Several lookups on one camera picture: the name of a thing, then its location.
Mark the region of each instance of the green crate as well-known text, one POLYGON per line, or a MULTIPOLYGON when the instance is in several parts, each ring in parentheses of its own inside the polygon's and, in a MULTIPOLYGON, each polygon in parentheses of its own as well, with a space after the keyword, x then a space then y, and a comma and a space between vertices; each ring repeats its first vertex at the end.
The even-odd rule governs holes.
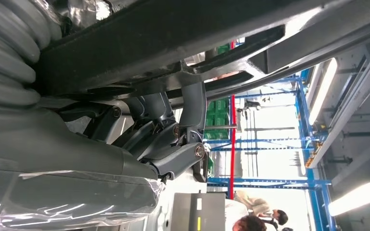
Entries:
POLYGON ((215 101, 209 102, 207 112, 209 111, 215 111, 215 101))
POLYGON ((216 140, 228 140, 229 139, 229 131, 226 129, 216 130, 215 131, 215 139, 216 140))
POLYGON ((215 123, 215 116, 206 115, 205 126, 213 126, 215 123))
POLYGON ((229 112, 229 100, 227 98, 215 101, 215 113, 229 112))
POLYGON ((230 44, 227 43, 223 46, 218 47, 218 54, 225 53, 226 51, 229 51, 229 50, 230 50, 230 44))
POLYGON ((214 140, 215 139, 215 133, 213 132, 213 130, 205 131, 203 136, 204 136, 205 139, 208 139, 208 140, 214 140))
POLYGON ((225 115, 215 115, 215 121, 213 123, 215 126, 223 126, 229 124, 229 116, 225 115))

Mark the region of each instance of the gray machine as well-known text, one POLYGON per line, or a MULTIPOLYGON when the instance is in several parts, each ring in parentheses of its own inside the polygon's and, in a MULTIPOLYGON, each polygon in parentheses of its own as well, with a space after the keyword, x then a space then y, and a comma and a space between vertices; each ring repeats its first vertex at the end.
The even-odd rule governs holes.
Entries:
POLYGON ((225 194, 176 193, 171 222, 175 231, 225 231, 225 194))

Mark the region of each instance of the white shirt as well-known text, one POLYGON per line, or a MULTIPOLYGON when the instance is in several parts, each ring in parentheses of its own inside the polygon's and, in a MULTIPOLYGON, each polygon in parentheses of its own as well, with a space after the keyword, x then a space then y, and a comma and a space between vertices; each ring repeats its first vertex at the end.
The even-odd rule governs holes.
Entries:
POLYGON ((248 210, 244 204, 225 199, 225 231, 232 231, 236 221, 248 214, 248 210))

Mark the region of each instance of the ceiling light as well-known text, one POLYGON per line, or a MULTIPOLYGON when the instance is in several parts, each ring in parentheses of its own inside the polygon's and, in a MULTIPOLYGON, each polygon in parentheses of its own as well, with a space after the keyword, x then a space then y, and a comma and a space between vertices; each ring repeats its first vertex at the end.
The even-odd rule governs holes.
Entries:
POLYGON ((340 199, 329 204, 331 216, 336 216, 370 203, 370 182, 359 186, 340 199))
POLYGON ((316 101, 314 102, 313 108, 311 109, 311 113, 309 117, 310 125, 313 125, 314 121, 318 117, 318 113, 321 110, 321 107, 327 95, 328 89, 330 88, 332 79, 334 78, 335 72, 337 71, 337 67, 338 67, 337 60, 335 58, 331 59, 330 64, 328 65, 327 71, 322 80, 320 89, 318 91, 316 101))

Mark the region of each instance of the protective plastic film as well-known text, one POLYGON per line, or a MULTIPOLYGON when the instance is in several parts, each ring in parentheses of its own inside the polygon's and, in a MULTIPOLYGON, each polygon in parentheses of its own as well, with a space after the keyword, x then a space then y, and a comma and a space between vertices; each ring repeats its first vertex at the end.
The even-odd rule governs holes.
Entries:
POLYGON ((0 231, 71 230, 144 219, 164 184, 76 171, 0 171, 0 231))

